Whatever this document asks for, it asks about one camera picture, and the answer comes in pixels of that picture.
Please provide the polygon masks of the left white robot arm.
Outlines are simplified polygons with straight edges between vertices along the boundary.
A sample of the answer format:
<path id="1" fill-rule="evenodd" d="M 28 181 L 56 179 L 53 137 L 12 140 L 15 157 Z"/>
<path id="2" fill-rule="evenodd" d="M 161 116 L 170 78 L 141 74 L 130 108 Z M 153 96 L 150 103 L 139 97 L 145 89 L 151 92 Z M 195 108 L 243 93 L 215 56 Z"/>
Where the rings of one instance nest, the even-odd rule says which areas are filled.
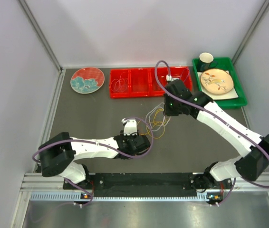
<path id="1" fill-rule="evenodd" d="M 38 148 L 41 173 L 43 177 L 63 177 L 83 189 L 90 184 L 89 172 L 85 165 L 76 163 L 77 160 L 140 158 L 152 145 L 146 135 L 138 133 L 83 140 L 62 132 Z"/>

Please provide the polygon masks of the red four-compartment bin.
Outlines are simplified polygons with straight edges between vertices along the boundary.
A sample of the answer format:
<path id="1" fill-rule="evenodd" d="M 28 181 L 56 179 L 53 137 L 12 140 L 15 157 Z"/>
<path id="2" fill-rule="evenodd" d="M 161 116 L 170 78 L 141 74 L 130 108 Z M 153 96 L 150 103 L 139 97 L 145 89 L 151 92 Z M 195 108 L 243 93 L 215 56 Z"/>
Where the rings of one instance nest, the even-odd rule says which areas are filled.
<path id="1" fill-rule="evenodd" d="M 173 66 L 170 67 L 170 71 L 173 77 L 179 77 L 186 88 L 192 91 L 192 79 L 187 66 Z M 157 75 L 161 84 L 166 86 L 168 83 L 165 78 L 168 75 L 167 68 L 159 67 Z M 164 91 L 155 79 L 154 67 L 110 70 L 110 98 L 160 97 L 163 95 Z"/>

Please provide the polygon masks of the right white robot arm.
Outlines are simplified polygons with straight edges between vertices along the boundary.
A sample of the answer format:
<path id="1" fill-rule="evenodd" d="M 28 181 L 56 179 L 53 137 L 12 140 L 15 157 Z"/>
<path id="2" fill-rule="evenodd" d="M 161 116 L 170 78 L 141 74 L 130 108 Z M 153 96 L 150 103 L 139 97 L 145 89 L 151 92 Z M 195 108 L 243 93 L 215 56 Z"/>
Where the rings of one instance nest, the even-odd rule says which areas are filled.
<path id="1" fill-rule="evenodd" d="M 217 161 L 200 176 L 210 188 L 221 181 L 241 177 L 251 184 L 269 166 L 269 134 L 261 136 L 240 124 L 224 112 L 204 92 L 192 94 L 180 79 L 169 82 L 164 88 L 164 114 L 166 116 L 190 115 L 207 125 L 229 142 L 238 156 L 227 161 Z"/>

